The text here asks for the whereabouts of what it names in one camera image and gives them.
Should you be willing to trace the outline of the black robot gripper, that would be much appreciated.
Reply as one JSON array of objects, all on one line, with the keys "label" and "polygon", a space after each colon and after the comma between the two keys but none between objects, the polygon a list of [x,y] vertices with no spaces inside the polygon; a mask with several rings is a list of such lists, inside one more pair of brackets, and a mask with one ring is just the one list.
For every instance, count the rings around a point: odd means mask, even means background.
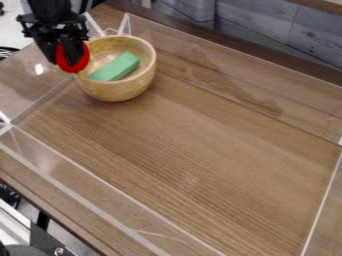
[{"label": "black robot gripper", "polygon": [[22,27],[25,37],[33,38],[46,60],[56,64],[56,47],[60,39],[60,67],[84,68],[88,64],[86,18],[73,12],[65,14],[58,21],[41,21],[33,13],[21,14],[15,21]]}]

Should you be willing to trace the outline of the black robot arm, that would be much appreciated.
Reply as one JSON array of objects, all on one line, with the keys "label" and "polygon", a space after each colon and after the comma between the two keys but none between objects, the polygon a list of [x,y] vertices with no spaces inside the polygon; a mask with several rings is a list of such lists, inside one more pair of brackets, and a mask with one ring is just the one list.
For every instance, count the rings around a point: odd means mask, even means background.
[{"label": "black robot arm", "polygon": [[27,7],[15,21],[43,57],[68,73],[80,72],[89,62],[86,18],[72,10],[70,0],[22,0]]}]

